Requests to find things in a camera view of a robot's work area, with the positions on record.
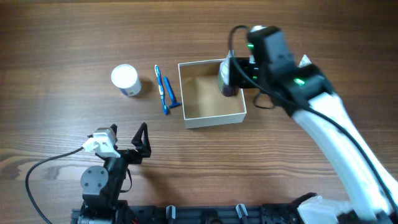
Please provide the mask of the blue disposable razor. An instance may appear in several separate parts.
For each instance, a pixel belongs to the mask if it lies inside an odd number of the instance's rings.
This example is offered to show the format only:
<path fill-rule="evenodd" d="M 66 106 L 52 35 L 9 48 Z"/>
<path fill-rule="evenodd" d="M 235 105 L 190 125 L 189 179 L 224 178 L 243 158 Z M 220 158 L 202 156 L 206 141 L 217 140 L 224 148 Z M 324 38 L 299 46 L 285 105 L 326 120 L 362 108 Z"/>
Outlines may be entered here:
<path fill-rule="evenodd" d="M 169 97 L 170 97 L 171 102 L 172 102 L 172 103 L 169 105 L 169 108 L 175 108 L 175 107 L 180 106 L 180 105 L 181 105 L 181 102 L 178 102 L 178 101 L 177 101 L 176 96 L 175 96 L 175 94 L 174 94 L 174 91 L 173 91 L 173 89 L 172 89 L 172 87 L 171 87 L 171 85 L 170 85 L 169 79 L 168 79 L 167 77 L 163 77 L 163 79 L 164 79 L 165 86 L 166 86 L 166 89 L 167 89 L 167 91 L 168 91 Z"/>

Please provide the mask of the blue white toothbrush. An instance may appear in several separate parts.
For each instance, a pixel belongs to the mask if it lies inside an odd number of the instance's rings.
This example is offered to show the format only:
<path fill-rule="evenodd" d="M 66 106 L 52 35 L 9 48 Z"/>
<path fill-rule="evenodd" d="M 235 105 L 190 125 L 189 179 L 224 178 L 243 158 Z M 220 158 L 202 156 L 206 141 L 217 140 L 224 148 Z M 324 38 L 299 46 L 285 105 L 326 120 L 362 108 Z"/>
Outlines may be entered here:
<path fill-rule="evenodd" d="M 169 114 L 169 108 L 165 103 L 165 93 L 164 93 L 164 86 L 162 83 L 162 77 L 161 77 L 161 72 L 160 72 L 160 68 L 158 65 L 154 65 L 154 70 L 155 70 L 155 75 L 157 78 L 157 82 L 158 82 L 158 88 L 159 88 L 159 93 L 160 93 L 160 98 L 161 98 L 161 102 L 162 102 L 162 111 L 165 115 Z"/>

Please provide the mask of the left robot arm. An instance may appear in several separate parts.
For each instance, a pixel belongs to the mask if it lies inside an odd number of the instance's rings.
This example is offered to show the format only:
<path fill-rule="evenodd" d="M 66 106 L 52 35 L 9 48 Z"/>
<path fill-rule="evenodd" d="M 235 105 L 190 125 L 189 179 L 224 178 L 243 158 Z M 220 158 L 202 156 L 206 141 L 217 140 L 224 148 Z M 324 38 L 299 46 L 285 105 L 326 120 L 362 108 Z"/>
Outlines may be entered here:
<path fill-rule="evenodd" d="M 134 149 L 119 150 L 116 143 L 117 126 L 99 128 L 83 144 L 86 152 L 93 151 L 104 161 L 102 166 L 91 166 L 81 176 L 83 204 L 74 210 L 72 223 L 139 223 L 138 216 L 128 202 L 120 200 L 126 193 L 123 182 L 131 178 L 129 165 L 139 165 L 151 156 L 147 124 L 142 123 L 131 140 Z"/>

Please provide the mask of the white lidded round jar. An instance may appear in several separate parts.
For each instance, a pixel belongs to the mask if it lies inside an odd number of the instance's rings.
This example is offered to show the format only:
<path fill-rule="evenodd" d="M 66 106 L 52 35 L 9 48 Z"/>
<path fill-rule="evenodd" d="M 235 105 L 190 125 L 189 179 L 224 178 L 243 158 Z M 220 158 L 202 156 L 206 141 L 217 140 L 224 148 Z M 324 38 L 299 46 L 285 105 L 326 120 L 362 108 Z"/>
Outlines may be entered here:
<path fill-rule="evenodd" d="M 128 64 L 118 65 L 111 72 L 112 83 L 128 97 L 136 96 L 142 89 L 137 70 Z"/>

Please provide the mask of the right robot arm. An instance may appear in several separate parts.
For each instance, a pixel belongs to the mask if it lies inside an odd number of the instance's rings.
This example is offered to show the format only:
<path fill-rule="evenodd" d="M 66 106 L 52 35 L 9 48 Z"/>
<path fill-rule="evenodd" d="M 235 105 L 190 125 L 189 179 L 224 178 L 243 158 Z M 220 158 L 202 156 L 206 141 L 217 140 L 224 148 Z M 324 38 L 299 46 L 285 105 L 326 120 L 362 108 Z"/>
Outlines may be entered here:
<path fill-rule="evenodd" d="M 348 116 L 331 82 L 314 64 L 297 65 L 282 30 L 246 29 L 248 58 L 230 56 L 229 84 L 269 96 L 313 139 L 348 194 L 339 202 L 307 194 L 292 209 L 301 223 L 396 223 L 397 181 Z"/>

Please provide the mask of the clear spray bottle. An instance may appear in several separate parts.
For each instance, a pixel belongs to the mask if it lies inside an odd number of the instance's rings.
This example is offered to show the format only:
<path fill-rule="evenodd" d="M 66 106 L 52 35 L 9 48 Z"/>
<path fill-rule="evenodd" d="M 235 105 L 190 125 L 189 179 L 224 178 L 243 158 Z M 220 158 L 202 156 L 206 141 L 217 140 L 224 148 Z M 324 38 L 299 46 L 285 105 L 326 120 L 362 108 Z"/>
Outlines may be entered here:
<path fill-rule="evenodd" d="M 233 56 L 233 54 L 233 50 L 228 51 L 226 58 L 220 63 L 220 68 L 218 72 L 218 86 L 220 92 L 227 97 L 237 94 L 237 88 L 230 85 L 229 83 L 229 63 L 230 58 Z"/>

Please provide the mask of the white squeeze tube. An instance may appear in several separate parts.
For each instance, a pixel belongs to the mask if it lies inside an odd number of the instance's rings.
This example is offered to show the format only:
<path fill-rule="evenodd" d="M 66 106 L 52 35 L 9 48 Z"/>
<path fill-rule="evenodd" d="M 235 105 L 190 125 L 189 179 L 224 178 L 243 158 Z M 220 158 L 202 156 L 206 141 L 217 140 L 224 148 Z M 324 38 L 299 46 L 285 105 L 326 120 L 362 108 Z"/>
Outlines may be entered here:
<path fill-rule="evenodd" d="M 300 63 L 299 63 L 299 67 L 305 67 L 307 65 L 310 65 L 312 62 L 310 61 L 310 59 L 307 57 L 307 55 L 303 55 Z"/>

